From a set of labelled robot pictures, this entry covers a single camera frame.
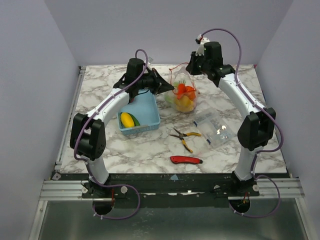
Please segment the orange toy carrot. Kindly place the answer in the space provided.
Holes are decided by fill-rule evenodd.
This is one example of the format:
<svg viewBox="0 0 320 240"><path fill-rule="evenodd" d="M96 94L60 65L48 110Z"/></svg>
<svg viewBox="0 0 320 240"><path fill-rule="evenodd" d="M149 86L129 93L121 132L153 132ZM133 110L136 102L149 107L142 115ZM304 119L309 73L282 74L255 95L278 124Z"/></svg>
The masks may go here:
<svg viewBox="0 0 320 240"><path fill-rule="evenodd" d="M175 95L177 99L179 100L180 98L183 97L184 93L186 92L186 81L181 80L176 83L176 90L175 90Z"/></svg>

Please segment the clear orange-zip bag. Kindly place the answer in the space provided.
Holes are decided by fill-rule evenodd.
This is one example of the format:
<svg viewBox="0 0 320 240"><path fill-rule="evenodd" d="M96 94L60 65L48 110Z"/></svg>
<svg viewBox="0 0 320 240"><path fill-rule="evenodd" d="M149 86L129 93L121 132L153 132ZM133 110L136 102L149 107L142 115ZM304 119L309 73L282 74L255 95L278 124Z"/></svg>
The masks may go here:
<svg viewBox="0 0 320 240"><path fill-rule="evenodd" d="M187 65L187 62L183 62L168 69L168 82L173 86L173 90L167 91L164 95L169 106L181 113L191 113L195 110L200 93L194 76L186 70Z"/></svg>

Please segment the yellow toy bell pepper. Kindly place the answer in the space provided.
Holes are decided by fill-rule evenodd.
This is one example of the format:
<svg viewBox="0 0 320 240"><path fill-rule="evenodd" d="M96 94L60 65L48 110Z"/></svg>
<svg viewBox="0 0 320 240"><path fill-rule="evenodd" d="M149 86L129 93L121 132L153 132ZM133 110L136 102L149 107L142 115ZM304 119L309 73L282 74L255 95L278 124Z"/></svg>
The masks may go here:
<svg viewBox="0 0 320 240"><path fill-rule="evenodd" d="M182 113L189 113L195 109L195 103L190 100L186 95L183 95L180 99L174 100L174 107L177 111Z"/></svg>

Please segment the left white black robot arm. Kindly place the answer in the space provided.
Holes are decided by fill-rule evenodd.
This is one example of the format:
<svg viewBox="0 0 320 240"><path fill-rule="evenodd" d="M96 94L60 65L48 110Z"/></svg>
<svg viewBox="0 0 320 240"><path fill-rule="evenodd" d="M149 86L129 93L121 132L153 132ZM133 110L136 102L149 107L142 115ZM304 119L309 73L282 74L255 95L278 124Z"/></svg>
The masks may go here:
<svg viewBox="0 0 320 240"><path fill-rule="evenodd" d="M73 156L84 162L89 180L95 183L93 191L101 198L107 197L111 191L111 185L107 182L109 172L102 157L106 148L105 128L114 115L144 89L158 95L172 91L174 87L147 61L131 58L126 72L113 85L107 98L86 114L77 113L73 118L70 136Z"/></svg>

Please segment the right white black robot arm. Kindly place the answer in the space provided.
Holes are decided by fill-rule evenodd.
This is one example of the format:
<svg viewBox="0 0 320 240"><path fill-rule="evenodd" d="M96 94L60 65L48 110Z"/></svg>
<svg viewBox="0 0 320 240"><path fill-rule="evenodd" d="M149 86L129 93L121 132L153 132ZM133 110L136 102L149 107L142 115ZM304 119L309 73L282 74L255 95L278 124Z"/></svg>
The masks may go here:
<svg viewBox="0 0 320 240"><path fill-rule="evenodd" d="M273 137L276 112L273 108L265 108L259 103L237 79L236 70L223 63L222 46L219 42L205 37L198 40L197 44L199 47L190 55L187 72L193 76L206 75L229 97L243 118L237 132L241 151L230 183L230 191L241 196L254 181L256 154L262 151Z"/></svg>

